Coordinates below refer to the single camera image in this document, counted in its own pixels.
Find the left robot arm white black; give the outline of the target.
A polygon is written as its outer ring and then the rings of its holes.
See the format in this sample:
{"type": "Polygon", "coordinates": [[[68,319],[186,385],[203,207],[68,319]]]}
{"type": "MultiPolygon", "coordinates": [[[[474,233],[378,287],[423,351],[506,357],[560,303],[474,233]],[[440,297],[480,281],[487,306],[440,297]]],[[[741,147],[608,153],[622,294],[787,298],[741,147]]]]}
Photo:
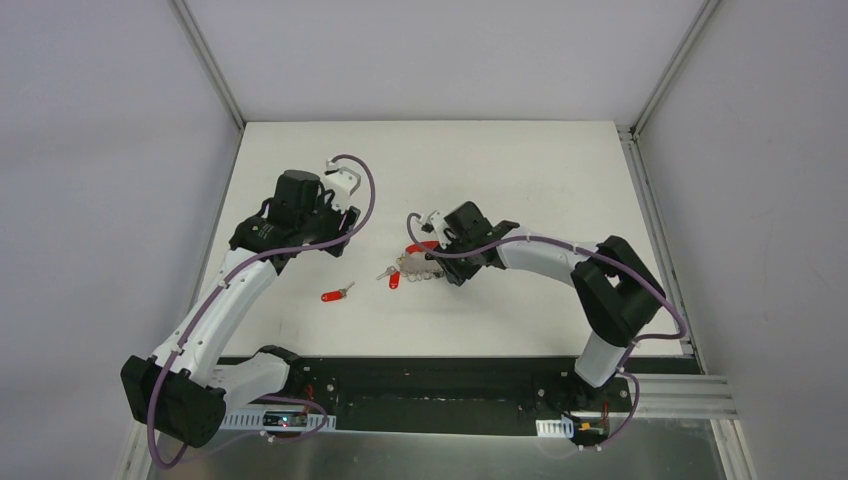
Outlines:
{"type": "Polygon", "coordinates": [[[253,303],[306,246],[342,255],[360,211],[351,205],[361,176],[347,167],[322,175],[287,170],[260,211],[239,223],[216,275],[176,330],[146,357],[120,371],[133,418],[198,448],[225,418],[270,394],[297,402],[305,378],[296,356],[267,346],[233,370],[218,360],[253,303]]]}

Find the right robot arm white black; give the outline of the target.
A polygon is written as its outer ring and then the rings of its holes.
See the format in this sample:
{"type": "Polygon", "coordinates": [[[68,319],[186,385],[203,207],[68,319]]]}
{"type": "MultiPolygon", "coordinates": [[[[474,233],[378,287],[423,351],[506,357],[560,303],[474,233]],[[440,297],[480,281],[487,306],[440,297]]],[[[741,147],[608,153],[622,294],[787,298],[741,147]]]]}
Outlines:
{"type": "Polygon", "coordinates": [[[435,234],[435,260],[453,285],[492,267],[534,273],[575,290],[591,333],[569,375],[567,393],[583,410],[605,400],[608,381],[666,299],[660,283],[619,236],[584,244],[550,238],[515,221],[493,224],[471,201],[448,214],[432,212],[420,228],[435,234]]]}

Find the key organizer with red handle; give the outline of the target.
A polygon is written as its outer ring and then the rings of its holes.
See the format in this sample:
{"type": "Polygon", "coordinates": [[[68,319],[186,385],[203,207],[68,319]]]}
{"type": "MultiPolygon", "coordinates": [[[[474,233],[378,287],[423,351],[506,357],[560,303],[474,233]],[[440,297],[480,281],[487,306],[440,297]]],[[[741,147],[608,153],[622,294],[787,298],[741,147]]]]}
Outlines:
{"type": "Polygon", "coordinates": [[[409,282],[441,280],[445,272],[441,265],[415,244],[408,245],[396,260],[400,276],[409,282]]]}

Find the key with red tag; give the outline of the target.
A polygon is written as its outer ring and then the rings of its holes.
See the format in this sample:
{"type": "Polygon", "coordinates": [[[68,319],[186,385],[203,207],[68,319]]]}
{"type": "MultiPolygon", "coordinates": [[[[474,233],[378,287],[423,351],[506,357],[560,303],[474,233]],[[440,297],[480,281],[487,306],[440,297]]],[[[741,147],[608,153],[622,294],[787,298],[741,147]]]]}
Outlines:
{"type": "Polygon", "coordinates": [[[390,290],[396,290],[400,284],[401,272],[395,265],[391,265],[378,275],[376,279],[378,281],[384,280],[390,290]]]}
{"type": "Polygon", "coordinates": [[[354,285],[355,285],[355,283],[354,283],[354,282],[351,282],[351,283],[349,283],[348,285],[346,285],[345,287],[342,287],[342,288],[339,288],[339,289],[336,289],[336,290],[333,290],[333,291],[324,292],[324,293],[321,295],[320,299],[321,299],[321,301],[322,301],[322,302],[324,302],[324,303],[329,303],[329,302],[335,302],[335,301],[343,300],[343,299],[345,299],[345,298],[347,297],[349,290],[350,290],[350,289],[351,289],[354,285]]]}

